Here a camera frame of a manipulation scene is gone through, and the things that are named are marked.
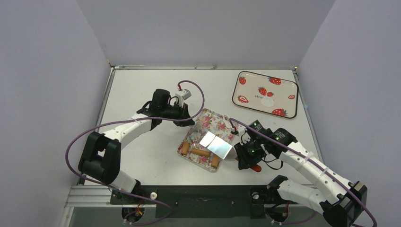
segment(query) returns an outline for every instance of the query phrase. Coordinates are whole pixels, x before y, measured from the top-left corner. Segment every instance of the gray wall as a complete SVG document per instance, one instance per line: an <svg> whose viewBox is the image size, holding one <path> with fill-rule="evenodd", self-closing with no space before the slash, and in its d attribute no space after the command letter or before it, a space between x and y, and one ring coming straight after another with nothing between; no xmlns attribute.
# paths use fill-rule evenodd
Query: gray wall
<svg viewBox="0 0 401 227"><path fill-rule="evenodd" d="M299 66L323 159L401 226L401 1L337 0ZM364 215L357 223L371 226Z"/></svg>
<svg viewBox="0 0 401 227"><path fill-rule="evenodd" d="M77 0L113 65L296 66L334 0Z"/></svg>
<svg viewBox="0 0 401 227"><path fill-rule="evenodd" d="M77 180L64 150L95 124L109 72L75 0L1 1L1 226L58 225Z"/></svg>

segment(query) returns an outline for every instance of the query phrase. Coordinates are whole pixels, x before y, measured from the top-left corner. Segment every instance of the strawberry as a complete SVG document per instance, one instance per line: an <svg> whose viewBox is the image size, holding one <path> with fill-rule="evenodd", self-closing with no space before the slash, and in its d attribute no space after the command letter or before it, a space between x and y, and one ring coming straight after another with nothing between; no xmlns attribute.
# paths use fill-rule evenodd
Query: strawberry
<svg viewBox="0 0 401 227"><path fill-rule="evenodd" d="M245 84L246 83L245 77L239 77L239 83L240 84Z"/></svg>
<svg viewBox="0 0 401 227"><path fill-rule="evenodd" d="M281 84L281 80L279 78L269 77L269 81L272 84L277 84L277 85Z"/></svg>
<svg viewBox="0 0 401 227"><path fill-rule="evenodd" d="M238 101L241 103L248 103L248 99L245 96L238 96Z"/></svg>
<svg viewBox="0 0 401 227"><path fill-rule="evenodd" d="M258 88L258 91L263 96L265 96L267 94L267 90L264 87Z"/></svg>
<svg viewBox="0 0 401 227"><path fill-rule="evenodd" d="M286 112L285 109L275 109L271 113L275 114L275 115L278 115L278 116L287 117L287 112Z"/></svg>

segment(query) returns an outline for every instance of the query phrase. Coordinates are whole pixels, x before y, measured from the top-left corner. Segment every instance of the tabletop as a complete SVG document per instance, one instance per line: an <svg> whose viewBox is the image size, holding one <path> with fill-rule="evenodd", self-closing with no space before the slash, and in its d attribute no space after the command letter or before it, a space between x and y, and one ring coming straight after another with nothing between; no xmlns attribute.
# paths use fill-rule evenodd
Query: tabletop
<svg viewBox="0 0 401 227"><path fill-rule="evenodd" d="M320 159L312 137L309 122L298 99L297 115L286 119L271 114L236 106L232 95L238 74L243 70L116 70L101 123L131 118L147 101L152 99L157 88L177 91L177 82L191 80L197 83L205 94L205 106L219 114L229 115L246 124L259 120L265 128L275 131L284 128L292 133L308 150ZM291 70L250 70L263 75L294 80ZM183 83L182 88L191 91L188 104L190 115L201 106L201 95L197 88ZM113 128L100 129L104 132ZM162 122L127 145L121 152L121 169L142 185L261 185L268 184L277 175L287 176L300 184L311 184L291 166L284 164L280 170L272 170L263 162L262 171L239 170L235 160L223 160L219 169L211 173L177 154L177 148L189 127L176 127L172 122Z"/></svg>

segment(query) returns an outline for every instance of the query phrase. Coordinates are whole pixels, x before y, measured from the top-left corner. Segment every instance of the purple cable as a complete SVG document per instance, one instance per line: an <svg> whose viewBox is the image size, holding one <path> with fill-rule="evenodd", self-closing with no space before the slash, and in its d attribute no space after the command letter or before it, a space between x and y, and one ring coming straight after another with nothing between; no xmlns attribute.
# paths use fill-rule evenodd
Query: purple cable
<svg viewBox="0 0 401 227"><path fill-rule="evenodd" d="M72 168L72 166L71 166L71 164L70 164L70 161L68 160L68 154L69 154L69 152L70 152L70 149L71 149L72 145L73 145L79 138L81 138L83 135L85 135L85 134L87 134L87 133L89 133L89 132L91 132L91 131L93 131L93 130L95 130L95 129L98 129L98 128L101 128L101 127L104 127L104 126L107 126L107 125L112 125L112 124L131 123L131 122L143 121L143 120L163 120L163 121L185 122L185 121L189 121L189 120L195 118L196 116L198 116L198 115L202 112L203 106L205 105L205 95L204 95L202 89L200 88L199 85L197 85L196 83L194 83L194 82L192 82L192 81L190 81L190 80L182 80L182 81L178 82L178 86L179 86L179 87L180 87L180 84L181 84L181 83L191 83L191 84L195 85L195 86L199 89L200 94L202 95L202 105L200 106L200 110L199 110L194 116L189 117L189 118L186 118L186 119L169 119L169 118L164 118L164 117L142 117L142 118L130 119L130 120L124 120L124 121L109 122L109 123L104 123L104 124L100 124L100 125L98 125L98 126L95 126L95 127L91 128L91 129L88 129L88 130L84 131L83 133L79 134L79 135L78 135L77 137L75 137L75 138L71 141L71 143L68 145L68 147L67 147L67 149L66 149L66 151L65 151L65 162L66 162L66 164L67 164L68 169L70 169L72 173L74 173L75 175L79 176L80 178L82 178L82 179L84 179L84 180L86 180L86 181L90 181L90 182L94 182L94 183L98 183L98 184L101 184L101 185L106 186L104 183L102 183L102 182L100 182L100 181L92 180L92 179L90 179L90 178L88 178L88 177L86 177L86 176L83 176L83 175L80 174L78 171L76 171L74 168ZM167 205L167 204L165 204L165 203L163 203L163 202L161 202L161 201L152 200L152 199L150 199L150 198L146 198L146 197L143 197L143 196L140 196L140 195L135 195L135 194L128 193L128 192L124 192L124 191L121 191L121 190L117 190L117 191L120 192L120 193L129 195L129 196L133 196L133 197L142 199L142 200L148 200L148 201L152 201L152 202L158 203L158 204L160 204L160 205L163 205L163 206L168 207L168 208L171 209L171 210L173 209L171 206L169 206L169 205ZM130 213L130 214L128 214L127 216L125 216L125 219L127 219L127 217L129 217L131 214L133 214L133 213ZM172 214L172 211L170 211L169 213L167 213L167 214L164 215L163 217L161 217L161 218L159 218L159 219L156 219L156 220L154 220L154 221L150 221L150 222L146 222L146 223L139 223L139 224L133 223L133 225L135 225L135 226L150 225L150 224L156 223L156 222L158 222L158 221L161 221L161 220L167 218L167 217L168 217L169 215L171 215L171 214Z"/></svg>
<svg viewBox="0 0 401 227"><path fill-rule="evenodd" d="M292 149L292 148L289 148L289 147L287 147L286 145L284 145L284 144L282 144L282 143L280 143L280 142L277 142L277 141L275 141L274 139L272 139L272 138L270 138L270 137L268 137L268 136L263 135L262 133L260 133L260 132L258 132L257 130L251 128L250 126L246 125L245 123L240 122L239 120L236 120L236 119L234 119L234 118L230 118L230 121L237 122L238 124L240 124L240 125L246 127L248 130L250 130L250 131L252 131L252 132L254 132L254 133L256 133L256 134L262 136L263 138L269 140L270 142L273 142L273 143L275 143L275 144L281 146L282 148L285 148L285 149L287 149L287 150L293 152L294 154L299 155L299 156L302 157L302 158L306 158L306 156L303 155L302 153L300 153L300 152L298 152L298 151L296 151L296 150L294 150L294 149ZM324 168L321 167L319 164L317 164L315 161L313 161L313 160L311 160L311 159L308 159L308 161L311 162L315 167L317 167L318 169L320 169L322 172L324 171ZM341 186L344 190L346 190L346 191L348 192L348 194L350 194L351 197L352 197L353 199L355 199L355 201L357 201L357 203L363 208L363 210L366 212L366 214L368 214L369 217L371 218L371 220L372 220L372 222L373 222L373 227L377 227L376 219L373 217L373 214L368 210L368 208L363 204L363 202L362 202L354 193L352 193L345 185L343 185L339 180L337 180L337 178L335 178L333 175L331 175L329 172L326 171L325 174L328 175L333 181L335 181L335 182L336 182L339 186Z"/></svg>
<svg viewBox="0 0 401 227"><path fill-rule="evenodd" d="M309 216L305 220L302 220L302 221L291 221L291 222L279 222L279 221L275 221L274 219L272 219L269 215L267 215L267 216L271 220L273 220L274 223L276 223L276 224L280 224L281 223L282 225L293 225L293 224L302 224L302 223L308 222L308 221L312 220L316 216L316 214L317 214L317 212L315 211L315 212L313 212L313 214L311 216Z"/></svg>

